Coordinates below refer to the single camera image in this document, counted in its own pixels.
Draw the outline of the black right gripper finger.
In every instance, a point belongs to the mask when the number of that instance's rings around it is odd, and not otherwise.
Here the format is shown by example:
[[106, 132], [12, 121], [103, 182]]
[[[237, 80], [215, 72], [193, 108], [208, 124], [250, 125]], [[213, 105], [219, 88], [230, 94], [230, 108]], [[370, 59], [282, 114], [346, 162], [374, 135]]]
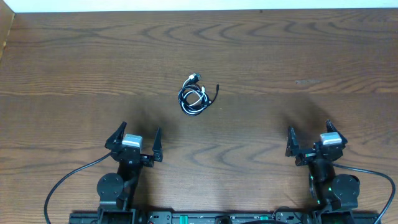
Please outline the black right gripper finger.
[[286, 157], [296, 156], [299, 150], [299, 143], [297, 141], [296, 133], [293, 127], [289, 126], [287, 129], [287, 147], [285, 151]]
[[347, 144], [348, 140], [335, 128], [334, 124], [328, 119], [326, 120], [326, 130], [328, 133], [336, 132], [342, 140], [343, 144]]

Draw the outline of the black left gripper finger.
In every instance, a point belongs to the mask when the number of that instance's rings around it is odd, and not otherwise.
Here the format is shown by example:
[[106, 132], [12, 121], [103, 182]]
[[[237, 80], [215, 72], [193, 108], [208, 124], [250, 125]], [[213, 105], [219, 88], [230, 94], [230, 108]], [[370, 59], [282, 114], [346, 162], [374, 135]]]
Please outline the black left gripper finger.
[[124, 136], [124, 131], [127, 126], [127, 122], [123, 121], [119, 128], [115, 130], [115, 132], [106, 140], [105, 142], [105, 148], [109, 150], [114, 150], [116, 146], [122, 144], [123, 136]]
[[154, 160], [157, 162], [162, 162], [163, 160], [161, 135], [162, 135], [161, 128], [158, 128], [154, 139], [154, 145], [152, 147], [152, 151], [154, 153]]

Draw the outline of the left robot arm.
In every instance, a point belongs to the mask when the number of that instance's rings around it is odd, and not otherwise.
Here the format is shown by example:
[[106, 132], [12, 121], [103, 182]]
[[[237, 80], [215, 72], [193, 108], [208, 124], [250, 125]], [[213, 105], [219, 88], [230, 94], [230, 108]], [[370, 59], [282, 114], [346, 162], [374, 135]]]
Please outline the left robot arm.
[[142, 153], [143, 137], [125, 134], [126, 126], [123, 121], [105, 142], [105, 148], [119, 165], [117, 172], [102, 176], [97, 183], [98, 223], [147, 223], [146, 213], [132, 203], [142, 169], [163, 160], [161, 129], [155, 135], [153, 154], [147, 155]]

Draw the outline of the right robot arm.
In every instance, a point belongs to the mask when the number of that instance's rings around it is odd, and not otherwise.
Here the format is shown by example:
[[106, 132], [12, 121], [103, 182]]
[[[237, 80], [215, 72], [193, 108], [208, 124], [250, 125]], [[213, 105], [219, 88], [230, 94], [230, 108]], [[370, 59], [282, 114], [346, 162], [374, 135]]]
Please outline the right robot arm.
[[334, 164], [347, 143], [330, 120], [311, 148], [300, 147], [294, 128], [288, 127], [285, 155], [294, 157], [296, 166], [308, 167], [310, 193], [318, 204], [303, 216], [305, 223], [354, 223], [360, 181], [355, 175], [337, 174]]

